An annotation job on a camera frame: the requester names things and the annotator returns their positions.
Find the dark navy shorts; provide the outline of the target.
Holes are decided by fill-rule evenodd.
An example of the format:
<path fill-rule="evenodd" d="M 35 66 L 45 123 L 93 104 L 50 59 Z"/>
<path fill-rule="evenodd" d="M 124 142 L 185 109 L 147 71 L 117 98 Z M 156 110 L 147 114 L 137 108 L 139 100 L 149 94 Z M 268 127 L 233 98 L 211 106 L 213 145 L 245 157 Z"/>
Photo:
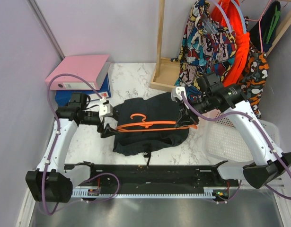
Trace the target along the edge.
<path fill-rule="evenodd" d="M 119 114 L 115 153 L 124 156 L 143 154 L 150 159 L 153 152 L 179 146 L 188 137 L 189 127 L 175 127 L 180 105 L 172 101 L 169 92 L 149 99 L 128 99 L 114 110 Z"/>

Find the orange hanger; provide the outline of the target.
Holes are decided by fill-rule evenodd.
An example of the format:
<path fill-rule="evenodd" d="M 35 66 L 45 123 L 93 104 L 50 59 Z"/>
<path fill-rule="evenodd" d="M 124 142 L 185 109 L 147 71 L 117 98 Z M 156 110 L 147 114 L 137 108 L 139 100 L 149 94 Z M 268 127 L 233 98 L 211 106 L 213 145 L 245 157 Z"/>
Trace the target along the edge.
<path fill-rule="evenodd" d="M 149 132 L 149 131 L 173 131 L 185 129 L 198 129 L 194 127 L 175 128 L 176 121 L 148 121 L 147 116 L 141 113 L 131 114 L 130 119 L 141 118 L 139 122 L 131 122 L 117 126 L 118 132 Z"/>

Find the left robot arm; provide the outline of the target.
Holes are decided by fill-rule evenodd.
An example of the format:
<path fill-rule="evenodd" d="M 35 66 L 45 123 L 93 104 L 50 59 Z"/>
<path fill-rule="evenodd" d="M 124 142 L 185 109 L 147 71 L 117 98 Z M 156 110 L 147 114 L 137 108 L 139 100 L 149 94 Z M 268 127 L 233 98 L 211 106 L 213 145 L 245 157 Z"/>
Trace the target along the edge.
<path fill-rule="evenodd" d="M 82 183 L 96 184 L 98 175 L 92 163 L 66 164 L 71 140 L 80 125 L 93 125 L 102 138 L 117 131 L 105 124 L 106 117 L 118 119 L 118 114 L 105 98 L 100 99 L 98 111 L 88 110 L 90 96 L 74 92 L 70 101 L 55 111 L 53 132 L 46 152 L 34 171 L 26 174 L 26 183 L 35 201 L 67 203 L 73 189 Z"/>

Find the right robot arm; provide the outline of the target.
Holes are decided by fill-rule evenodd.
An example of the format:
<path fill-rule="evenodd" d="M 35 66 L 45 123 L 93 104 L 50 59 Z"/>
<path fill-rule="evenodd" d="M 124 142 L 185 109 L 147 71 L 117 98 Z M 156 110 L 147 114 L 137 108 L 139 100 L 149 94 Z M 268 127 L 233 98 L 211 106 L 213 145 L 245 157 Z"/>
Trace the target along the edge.
<path fill-rule="evenodd" d="M 203 95 L 194 102 L 187 100 L 185 87 L 171 91 L 171 99 L 181 105 L 175 127 L 197 125 L 200 118 L 213 122 L 226 117 L 240 133 L 253 158 L 245 163 L 217 164 L 217 170 L 210 175 L 211 182 L 222 186 L 228 179 L 246 180 L 259 189 L 283 173 L 291 178 L 291 152 L 283 152 L 267 134 L 241 87 L 224 86 L 215 73 L 199 78 L 198 85 Z"/>

